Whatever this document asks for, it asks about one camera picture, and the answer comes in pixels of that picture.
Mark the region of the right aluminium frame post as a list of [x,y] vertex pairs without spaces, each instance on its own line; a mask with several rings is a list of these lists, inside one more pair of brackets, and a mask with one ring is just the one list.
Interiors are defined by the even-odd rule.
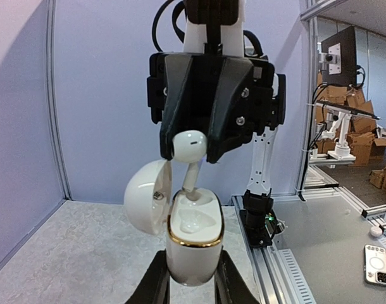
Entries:
[[302,202],[306,202],[306,199],[303,196],[304,192],[304,186],[306,182],[306,176],[308,172],[308,166],[309,166],[309,159],[310,159],[310,142],[312,140],[312,129],[313,129],[313,122],[314,122],[314,108],[312,105],[314,90],[316,88],[317,83],[317,53],[318,53],[318,47],[317,47],[317,39],[318,39],[318,26],[316,17],[310,17],[306,22],[304,22],[305,25],[307,25],[308,30],[308,92],[307,92],[307,98],[306,98],[306,130],[304,133],[304,146],[303,146],[303,163],[304,167],[302,170],[301,177],[299,179],[299,190],[298,190],[298,197]]

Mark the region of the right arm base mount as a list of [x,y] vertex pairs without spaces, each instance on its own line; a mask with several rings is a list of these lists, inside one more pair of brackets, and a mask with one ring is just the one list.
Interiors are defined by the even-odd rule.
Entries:
[[284,231],[284,224],[273,210],[271,194],[254,194],[246,190],[243,209],[239,211],[246,239],[251,248],[265,248],[273,244],[273,238]]

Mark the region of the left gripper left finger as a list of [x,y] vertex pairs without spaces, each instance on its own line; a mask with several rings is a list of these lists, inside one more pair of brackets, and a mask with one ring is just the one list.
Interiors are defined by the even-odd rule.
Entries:
[[158,251],[126,304],[169,304],[170,272],[166,251]]

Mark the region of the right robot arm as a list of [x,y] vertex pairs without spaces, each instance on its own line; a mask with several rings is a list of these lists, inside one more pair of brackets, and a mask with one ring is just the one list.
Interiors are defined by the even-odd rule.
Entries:
[[189,130],[205,135],[208,163],[252,143],[252,169],[240,213],[250,235],[266,232],[273,206],[271,155],[285,119],[285,88],[285,76],[263,54],[154,53],[149,59],[148,105],[152,121],[161,126],[162,158],[175,159],[175,138]]

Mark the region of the aluminium front rail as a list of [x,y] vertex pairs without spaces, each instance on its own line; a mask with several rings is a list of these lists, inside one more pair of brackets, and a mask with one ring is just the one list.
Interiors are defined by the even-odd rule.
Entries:
[[306,191],[305,198],[279,197],[273,209],[283,231],[265,248],[248,248],[262,303],[324,303],[317,291],[331,279],[317,270],[319,254],[312,243],[328,230],[328,214],[342,202],[333,188]]

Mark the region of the black monitor box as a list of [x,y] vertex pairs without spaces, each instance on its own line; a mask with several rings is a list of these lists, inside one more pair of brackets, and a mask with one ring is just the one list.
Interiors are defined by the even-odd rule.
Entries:
[[321,72],[324,82],[344,87],[357,84],[358,65],[354,26],[323,40],[320,54],[320,61],[324,66]]

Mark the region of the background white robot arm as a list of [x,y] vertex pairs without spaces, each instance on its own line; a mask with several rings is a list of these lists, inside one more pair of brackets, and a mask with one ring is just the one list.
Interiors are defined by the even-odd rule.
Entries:
[[[351,148],[347,142],[347,133],[351,118],[361,117],[369,120],[380,120],[380,117],[365,110],[331,103],[324,99],[315,101],[313,106],[315,110],[317,110],[317,107],[321,109],[324,121],[322,123],[316,123],[316,134],[308,146],[308,151],[310,152],[309,160],[316,162],[317,160],[334,159],[344,164],[354,163],[356,157],[351,154]],[[319,139],[334,140],[334,149],[328,150],[325,154],[318,153],[316,142]]]

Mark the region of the cardboard boxes pile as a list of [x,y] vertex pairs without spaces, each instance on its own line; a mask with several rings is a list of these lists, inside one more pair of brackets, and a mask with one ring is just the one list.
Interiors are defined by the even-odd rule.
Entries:
[[[317,90],[318,101],[329,101],[340,106],[373,113],[373,104],[364,98],[361,89],[329,85]],[[337,165],[325,172],[341,186],[362,198],[386,201],[386,139],[377,136],[376,120],[352,116],[345,133],[347,147],[356,157],[349,165]]]

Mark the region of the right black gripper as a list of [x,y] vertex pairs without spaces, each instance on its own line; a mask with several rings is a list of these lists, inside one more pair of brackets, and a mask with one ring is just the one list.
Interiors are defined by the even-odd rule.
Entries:
[[173,138],[186,130],[206,135],[207,162],[249,143],[271,122],[275,67],[260,58],[155,53],[149,59],[147,99],[160,124],[160,152],[173,158]]

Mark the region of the smartphone with white case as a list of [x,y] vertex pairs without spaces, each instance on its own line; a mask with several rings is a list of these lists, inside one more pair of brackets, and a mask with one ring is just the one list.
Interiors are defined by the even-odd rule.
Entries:
[[364,246],[364,279],[369,284],[386,287],[385,248],[372,244]]

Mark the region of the white stem earbud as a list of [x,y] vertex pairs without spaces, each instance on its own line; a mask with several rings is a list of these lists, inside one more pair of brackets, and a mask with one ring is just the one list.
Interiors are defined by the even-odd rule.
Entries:
[[198,130],[186,130],[173,138],[173,159],[188,164],[182,184],[184,195],[188,200],[197,201],[196,182],[202,159],[207,151],[207,137]]

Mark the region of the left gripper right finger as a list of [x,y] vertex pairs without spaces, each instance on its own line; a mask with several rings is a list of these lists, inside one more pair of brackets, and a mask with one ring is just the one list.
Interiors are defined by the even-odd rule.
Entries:
[[215,303],[259,304],[226,250],[221,251],[214,278]]

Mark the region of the white charging case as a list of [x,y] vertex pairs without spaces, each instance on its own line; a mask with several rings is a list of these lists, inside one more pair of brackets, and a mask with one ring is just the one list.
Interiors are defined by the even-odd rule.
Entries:
[[172,188],[171,162],[144,165],[128,182],[124,212],[146,234],[166,230],[166,266],[174,281],[200,286],[216,271],[223,248],[224,219],[220,200],[209,189],[196,187],[201,162],[190,163],[182,188]]

